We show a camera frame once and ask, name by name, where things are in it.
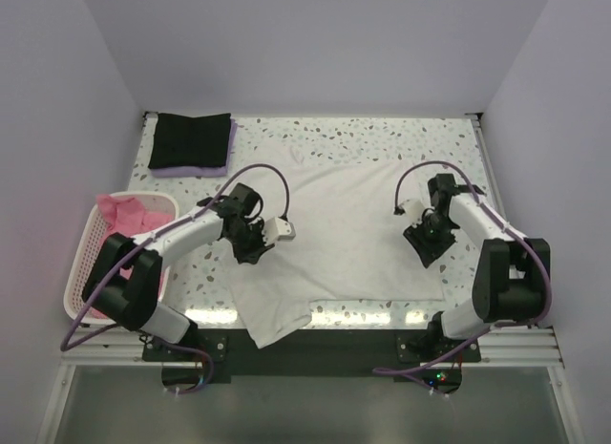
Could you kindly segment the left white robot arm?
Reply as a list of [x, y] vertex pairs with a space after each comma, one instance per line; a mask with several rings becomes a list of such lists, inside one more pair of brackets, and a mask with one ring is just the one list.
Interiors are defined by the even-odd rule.
[[164, 340], [165, 350], [187, 360], [199, 345], [198, 326], [159, 301], [162, 275], [174, 262], [219, 240], [231, 244], [240, 264], [256, 264], [272, 246], [263, 237], [264, 221], [252, 216], [263, 199], [239, 183], [229, 195], [207, 198], [186, 215], [134, 237], [106, 238], [82, 290], [92, 308], [119, 326]]

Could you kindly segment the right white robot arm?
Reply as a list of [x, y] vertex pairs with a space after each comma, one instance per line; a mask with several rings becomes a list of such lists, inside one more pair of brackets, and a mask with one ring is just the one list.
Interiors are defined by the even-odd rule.
[[432, 266], [465, 233], [479, 257], [470, 298], [433, 315], [425, 330], [407, 341], [421, 360], [448, 360], [459, 344], [472, 342], [494, 326], [531, 325], [551, 306], [551, 248], [510, 226], [488, 204], [484, 192], [451, 174], [428, 182], [430, 203], [396, 200], [394, 212], [409, 219], [403, 236], [424, 267]]

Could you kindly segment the white t shirt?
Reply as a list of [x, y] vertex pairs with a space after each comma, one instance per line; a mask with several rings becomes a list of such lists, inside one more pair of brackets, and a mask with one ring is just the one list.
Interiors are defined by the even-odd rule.
[[314, 165], [288, 147], [261, 145], [253, 162], [265, 169], [240, 181], [263, 196], [265, 218], [290, 207], [291, 242], [277, 243], [258, 263], [221, 260], [225, 284], [245, 328], [260, 349], [311, 321], [319, 301], [440, 301], [442, 280], [403, 237], [407, 222], [394, 215], [401, 162]]

